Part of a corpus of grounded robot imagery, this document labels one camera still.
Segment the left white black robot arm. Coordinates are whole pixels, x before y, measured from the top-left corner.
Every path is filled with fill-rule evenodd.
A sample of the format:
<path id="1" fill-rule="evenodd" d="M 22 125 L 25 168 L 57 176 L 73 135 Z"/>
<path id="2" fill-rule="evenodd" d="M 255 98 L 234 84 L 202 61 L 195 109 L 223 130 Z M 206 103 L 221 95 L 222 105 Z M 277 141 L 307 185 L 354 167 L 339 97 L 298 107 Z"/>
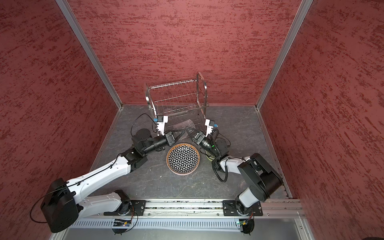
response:
<path id="1" fill-rule="evenodd" d="M 59 233 L 77 219 L 99 213 L 128 213 L 130 198 L 122 190 L 94 197 L 91 194 L 140 168 L 150 153 L 162 151 L 166 146 L 172 147 L 184 133 L 185 130 L 172 130 L 152 137 L 150 130 L 140 129 L 132 136 L 132 146 L 110 163 L 68 181 L 62 178 L 53 181 L 40 206 L 51 232 Z"/>

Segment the pale green bowl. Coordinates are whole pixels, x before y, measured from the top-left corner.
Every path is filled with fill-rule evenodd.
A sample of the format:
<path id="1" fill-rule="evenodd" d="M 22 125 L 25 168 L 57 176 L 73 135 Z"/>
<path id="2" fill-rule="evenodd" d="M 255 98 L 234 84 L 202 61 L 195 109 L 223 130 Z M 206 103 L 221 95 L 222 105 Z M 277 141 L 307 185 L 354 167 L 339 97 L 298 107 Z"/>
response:
<path id="1" fill-rule="evenodd" d="M 200 148 L 200 153 L 204 156 L 206 156 L 210 161 L 213 161 L 214 160 L 214 157 L 212 155 L 210 155 L 206 150 L 204 150 L 203 148 Z"/>

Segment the steel two-tier dish rack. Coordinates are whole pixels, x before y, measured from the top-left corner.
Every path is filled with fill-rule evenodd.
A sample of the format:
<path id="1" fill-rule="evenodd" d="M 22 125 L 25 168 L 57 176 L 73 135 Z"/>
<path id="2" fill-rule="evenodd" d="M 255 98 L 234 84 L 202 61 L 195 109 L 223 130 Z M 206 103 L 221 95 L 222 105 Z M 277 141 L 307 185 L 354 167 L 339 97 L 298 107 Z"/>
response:
<path id="1" fill-rule="evenodd" d="M 208 87 L 202 73 L 189 80 L 145 85 L 145 96 L 150 114 L 168 116 L 165 132 L 173 130 L 173 126 L 185 120 L 192 120 L 195 129 L 205 131 L 205 120 L 208 103 Z"/>

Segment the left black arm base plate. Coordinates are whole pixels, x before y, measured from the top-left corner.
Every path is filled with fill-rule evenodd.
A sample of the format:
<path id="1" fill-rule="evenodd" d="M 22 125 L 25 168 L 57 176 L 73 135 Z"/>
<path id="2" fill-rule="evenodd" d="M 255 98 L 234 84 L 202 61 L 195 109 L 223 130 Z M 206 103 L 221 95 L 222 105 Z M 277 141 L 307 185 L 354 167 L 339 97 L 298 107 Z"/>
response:
<path id="1" fill-rule="evenodd" d="M 123 201 L 118 209 L 114 212 L 104 212 L 104 216 L 119 216 L 119 217 L 132 217 L 134 213 L 138 216 L 143 216 L 146 207 L 146 200 L 130 200 Z"/>

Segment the white patterned deep plate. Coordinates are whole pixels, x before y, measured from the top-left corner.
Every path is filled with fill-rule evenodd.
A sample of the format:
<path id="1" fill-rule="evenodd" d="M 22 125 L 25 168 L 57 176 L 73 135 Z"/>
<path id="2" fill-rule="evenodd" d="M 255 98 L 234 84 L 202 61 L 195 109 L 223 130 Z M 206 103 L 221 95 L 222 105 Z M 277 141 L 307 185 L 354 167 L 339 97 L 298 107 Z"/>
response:
<path id="1" fill-rule="evenodd" d="M 198 168 L 200 152 L 191 144 L 176 144 L 168 151 L 166 163 L 174 174 L 186 176 Z"/>

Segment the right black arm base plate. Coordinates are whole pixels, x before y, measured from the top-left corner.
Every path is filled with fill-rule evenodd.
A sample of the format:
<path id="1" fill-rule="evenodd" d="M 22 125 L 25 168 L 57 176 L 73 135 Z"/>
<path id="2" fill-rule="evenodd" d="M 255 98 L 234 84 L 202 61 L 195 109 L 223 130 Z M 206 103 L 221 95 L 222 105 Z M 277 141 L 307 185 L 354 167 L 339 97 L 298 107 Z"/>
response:
<path id="1" fill-rule="evenodd" d="M 263 210 L 260 202 L 254 203 L 250 207 L 245 207 L 240 201 L 224 200 L 223 201 L 224 216 L 239 216 L 239 217 L 261 217 Z"/>

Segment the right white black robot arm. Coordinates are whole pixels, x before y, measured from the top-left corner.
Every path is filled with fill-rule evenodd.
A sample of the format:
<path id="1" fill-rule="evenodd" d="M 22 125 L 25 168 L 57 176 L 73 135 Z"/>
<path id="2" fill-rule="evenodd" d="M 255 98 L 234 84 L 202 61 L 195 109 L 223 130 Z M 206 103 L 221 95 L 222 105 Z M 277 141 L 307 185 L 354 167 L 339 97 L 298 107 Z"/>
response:
<path id="1" fill-rule="evenodd" d="M 229 173 L 243 177 L 247 188 L 235 198 L 240 216 L 248 216 L 256 203 L 266 201 L 284 184 L 280 174 L 260 154 L 255 153 L 249 157 L 230 156 L 230 143 L 219 130 L 213 129 L 208 135 L 191 127 L 185 130 L 192 142 L 212 159 L 212 169 L 220 182 L 227 182 Z"/>

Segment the clear glass cup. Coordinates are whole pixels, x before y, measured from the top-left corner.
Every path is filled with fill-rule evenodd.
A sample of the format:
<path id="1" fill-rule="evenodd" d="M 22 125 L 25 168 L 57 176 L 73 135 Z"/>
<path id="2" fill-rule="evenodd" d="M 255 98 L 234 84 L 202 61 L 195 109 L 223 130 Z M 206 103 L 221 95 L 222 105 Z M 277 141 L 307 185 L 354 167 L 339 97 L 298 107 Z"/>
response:
<path id="1" fill-rule="evenodd" d="M 173 126 L 173 130 L 184 130 L 186 127 L 189 128 L 195 128 L 195 124 L 192 120 L 188 119 L 185 121 L 182 121 L 180 123 L 177 123 Z"/>

